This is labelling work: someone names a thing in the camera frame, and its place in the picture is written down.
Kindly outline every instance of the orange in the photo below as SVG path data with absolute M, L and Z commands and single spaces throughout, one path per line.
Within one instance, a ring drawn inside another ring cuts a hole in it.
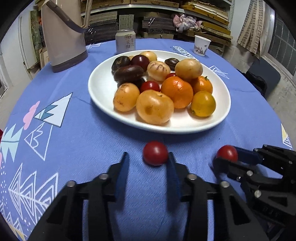
M 160 91 L 171 98 L 176 109 L 185 108 L 193 98 L 191 85 L 177 76 L 167 78 Z
M 197 92 L 192 99 L 192 114 L 198 117 L 208 117 L 214 113 L 216 109 L 215 98 L 207 91 Z
M 194 94 L 199 91 L 207 91 L 210 94 L 213 93 L 213 85 L 210 80 L 206 77 L 199 76 L 191 82 Z

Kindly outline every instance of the brown fruit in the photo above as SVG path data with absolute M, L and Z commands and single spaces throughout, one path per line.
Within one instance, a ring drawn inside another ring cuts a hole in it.
M 179 60 L 176 58 L 168 58 L 165 60 L 165 63 L 170 67 L 172 71 L 175 71 L 176 64 L 179 63 Z
M 152 51 L 144 51 L 144 52 L 140 53 L 140 55 L 146 56 L 150 62 L 157 60 L 157 55 Z
M 114 74 L 115 71 L 118 70 L 120 67 L 125 67 L 130 65 L 130 62 L 131 61 L 127 56 L 117 57 L 111 66 L 112 74 Z
M 157 81 L 164 81 L 170 73 L 170 67 L 164 62 L 152 61 L 147 67 L 147 73 Z
M 161 92 L 170 97 L 176 109 L 187 107 L 193 98 L 191 85 L 177 76 L 167 78 L 161 86 Z
M 190 83 L 191 80 L 202 75 L 203 67 L 196 59 L 186 58 L 176 64 L 175 72 L 176 76 Z
M 114 80 L 121 85 L 127 82 L 136 81 L 144 75 L 144 70 L 138 65 L 129 65 L 125 67 L 120 67 L 114 73 Z
M 139 116 L 148 124 L 161 125 L 169 121 L 174 113 L 174 103 L 165 94 L 146 90 L 137 99 Z
M 116 110 L 121 112 L 130 111 L 135 107 L 140 91 L 137 86 L 132 83 L 124 83 L 117 89 L 113 105 Z

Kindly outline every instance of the metal screw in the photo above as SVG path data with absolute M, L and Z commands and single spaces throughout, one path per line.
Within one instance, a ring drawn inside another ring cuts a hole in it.
M 261 196 L 261 191 L 260 191 L 260 190 L 256 190 L 256 191 L 254 192 L 254 196 L 255 196 L 256 198 L 259 198 L 259 197 Z
M 230 186 L 230 183 L 227 182 L 227 181 L 222 181 L 222 182 L 220 183 L 220 186 L 223 187 L 223 188 L 227 188 L 227 187 Z
M 196 180 L 197 179 L 197 175 L 190 173 L 190 174 L 187 175 L 187 178 L 189 180 Z
M 247 175 L 250 177 L 250 176 L 253 175 L 253 172 L 252 172 L 251 170 L 248 170 L 248 171 L 247 171 Z
M 75 181 L 69 181 L 67 182 L 67 186 L 68 187 L 74 187 L 76 185 L 76 182 Z
M 102 173 L 99 175 L 99 179 L 106 180 L 108 179 L 109 175 L 107 173 Z

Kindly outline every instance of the curtain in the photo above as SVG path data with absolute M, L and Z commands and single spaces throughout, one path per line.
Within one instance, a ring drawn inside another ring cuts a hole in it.
M 264 45 L 261 38 L 265 9 L 263 4 L 263 0 L 250 1 L 244 24 L 237 40 L 239 45 L 255 54 L 257 58 L 261 57 Z

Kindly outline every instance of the can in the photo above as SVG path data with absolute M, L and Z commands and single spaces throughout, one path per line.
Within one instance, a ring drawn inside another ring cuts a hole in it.
M 115 41 L 117 54 L 136 50 L 136 33 L 133 29 L 118 30 Z

